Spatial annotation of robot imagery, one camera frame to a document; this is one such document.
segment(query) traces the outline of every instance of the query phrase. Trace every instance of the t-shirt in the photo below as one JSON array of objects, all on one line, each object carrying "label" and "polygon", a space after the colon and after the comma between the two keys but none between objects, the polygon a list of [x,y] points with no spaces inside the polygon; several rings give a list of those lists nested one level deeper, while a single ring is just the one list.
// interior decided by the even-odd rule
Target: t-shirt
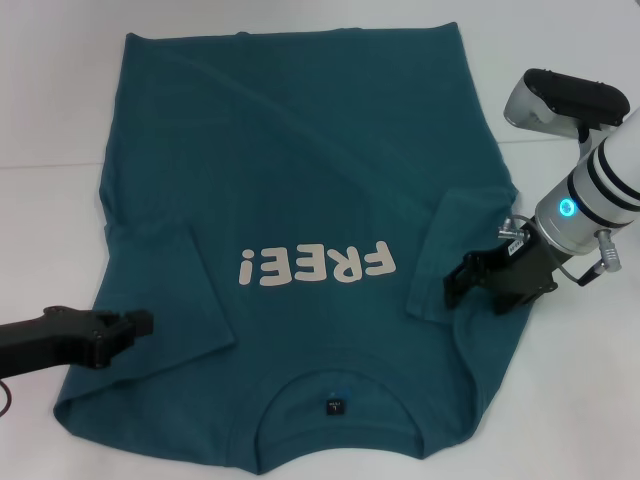
[{"label": "t-shirt", "polygon": [[528,308],[442,279],[514,200],[455,24],[127,36],[95,308],[155,333],[71,368],[73,434],[263,473],[322,449],[469,438]]}]

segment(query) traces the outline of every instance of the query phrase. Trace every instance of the cable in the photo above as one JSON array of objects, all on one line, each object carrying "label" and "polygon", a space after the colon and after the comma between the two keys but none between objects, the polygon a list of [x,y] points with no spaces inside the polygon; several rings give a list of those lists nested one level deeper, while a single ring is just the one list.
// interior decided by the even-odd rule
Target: cable
[{"label": "cable", "polygon": [[9,390],[9,387],[7,387],[7,385],[2,380],[0,380],[0,388],[2,388],[4,390],[4,393],[6,393],[7,395],[7,404],[2,410],[0,410],[0,417],[2,417],[9,411],[9,408],[11,407],[11,390]]},{"label": "cable", "polygon": [[567,271],[567,269],[562,266],[562,264],[560,263],[560,260],[558,260],[556,258],[556,256],[553,254],[553,252],[551,251],[551,246],[549,246],[549,243],[545,239],[545,236],[542,234],[542,232],[538,228],[538,225],[536,225],[536,223],[534,221],[532,221],[531,219],[525,217],[524,215],[516,215],[516,214],[509,215],[509,218],[511,218],[514,221],[515,220],[522,220],[527,225],[529,225],[531,228],[533,228],[536,231],[536,233],[538,234],[538,236],[540,237],[540,241],[544,245],[545,252],[547,252],[547,255],[549,255],[549,258],[553,261],[553,263],[555,264],[556,268],[558,270],[560,270],[564,274],[564,276],[567,277],[569,280],[571,280],[573,283],[578,283],[578,279],[576,277],[574,277],[573,275],[571,275]]}]

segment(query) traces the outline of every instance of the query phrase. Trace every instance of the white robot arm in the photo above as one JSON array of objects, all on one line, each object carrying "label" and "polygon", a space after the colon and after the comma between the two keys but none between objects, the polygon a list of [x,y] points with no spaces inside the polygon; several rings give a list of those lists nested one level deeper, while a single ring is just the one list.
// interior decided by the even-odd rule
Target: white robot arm
[{"label": "white robot arm", "polygon": [[[474,251],[444,279],[445,302],[455,308],[474,287],[494,293],[494,310],[505,313],[557,288],[560,269],[585,286],[605,271],[620,270],[611,237],[640,215],[640,113],[617,89],[543,70],[528,70],[505,108],[509,123],[580,142],[577,166],[536,206],[531,219],[509,217],[498,236],[506,242]],[[605,139],[592,144],[592,132]],[[525,221],[521,228],[515,220]],[[562,264],[599,248],[601,259],[580,279]]]}]

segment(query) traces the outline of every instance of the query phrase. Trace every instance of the black cable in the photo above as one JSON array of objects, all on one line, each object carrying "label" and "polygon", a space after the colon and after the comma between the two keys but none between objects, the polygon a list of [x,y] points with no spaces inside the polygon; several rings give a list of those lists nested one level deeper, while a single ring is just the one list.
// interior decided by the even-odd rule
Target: black cable
[{"label": "black cable", "polygon": [[4,393],[7,395],[7,404],[2,410],[0,410],[0,417],[2,417],[9,411],[9,408],[11,407],[11,390],[9,390],[9,387],[7,387],[7,385],[2,380],[0,380],[0,388],[2,388],[4,390]]}]

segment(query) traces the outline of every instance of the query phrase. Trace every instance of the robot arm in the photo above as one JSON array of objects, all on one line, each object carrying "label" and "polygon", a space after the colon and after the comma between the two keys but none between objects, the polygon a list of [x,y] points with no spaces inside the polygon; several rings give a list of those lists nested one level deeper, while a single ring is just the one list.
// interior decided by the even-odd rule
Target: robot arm
[{"label": "robot arm", "polygon": [[117,315],[49,307],[35,320],[0,326],[0,379],[56,365],[105,368],[152,332],[153,316],[144,310]]},{"label": "robot arm", "polygon": [[[640,113],[629,113],[613,87],[542,70],[529,70],[505,108],[514,126],[576,138],[581,158],[540,202],[535,216],[516,228],[505,220],[490,251],[469,252],[444,279],[445,302],[455,308],[474,286],[490,290],[496,313],[535,301],[557,288],[560,269],[580,286],[621,268],[611,237],[640,215]],[[611,132],[591,148],[591,131]],[[601,259],[580,279],[562,264],[600,249]]]}]

